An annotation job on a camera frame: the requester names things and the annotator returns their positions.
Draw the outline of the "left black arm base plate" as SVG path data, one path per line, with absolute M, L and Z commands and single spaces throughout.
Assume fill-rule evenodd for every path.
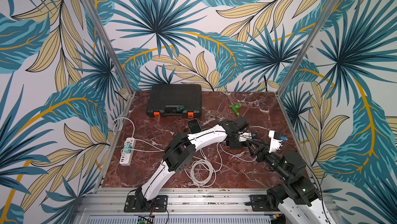
M 126 198 L 123 211 L 125 213 L 165 213 L 167 211 L 167 195 L 159 195 L 153 200 L 138 199 L 135 195 L 129 195 Z

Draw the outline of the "black smartphone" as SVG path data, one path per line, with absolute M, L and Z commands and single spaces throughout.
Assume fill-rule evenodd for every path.
M 191 134 L 197 134 L 202 131 L 198 119 L 191 119 L 187 121 L 187 126 Z

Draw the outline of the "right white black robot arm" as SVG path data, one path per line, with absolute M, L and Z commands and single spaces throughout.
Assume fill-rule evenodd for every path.
M 322 191 L 305 176 L 306 162 L 297 151 L 283 155 L 270 152 L 269 145 L 256 140 L 245 141 L 252 157 L 264 162 L 283 181 L 269 188 L 265 195 L 250 195 L 254 212 L 280 211 L 292 224 L 335 224 L 323 202 Z

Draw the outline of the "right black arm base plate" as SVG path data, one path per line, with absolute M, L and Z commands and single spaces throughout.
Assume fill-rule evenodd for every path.
M 245 202 L 246 206 L 250 206 L 254 212 L 270 212 L 279 211 L 278 205 L 284 203 L 288 196 L 274 195 L 250 195 L 250 201 Z

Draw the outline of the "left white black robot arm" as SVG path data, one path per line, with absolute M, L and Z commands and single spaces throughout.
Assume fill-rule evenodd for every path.
M 194 154 L 209 145 L 227 141 L 238 142 L 249 124 L 243 117 L 221 121 L 212 128 L 196 134 L 178 133 L 165 148 L 162 162 L 152 177 L 135 191 L 138 201 L 145 204 L 156 198 L 166 182 L 190 165 Z

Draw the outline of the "green toy drill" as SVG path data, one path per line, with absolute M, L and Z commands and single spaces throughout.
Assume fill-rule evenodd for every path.
M 229 105 L 228 106 L 236 116 L 240 116 L 239 110 L 241 109 L 241 104 L 237 103 L 236 105 Z

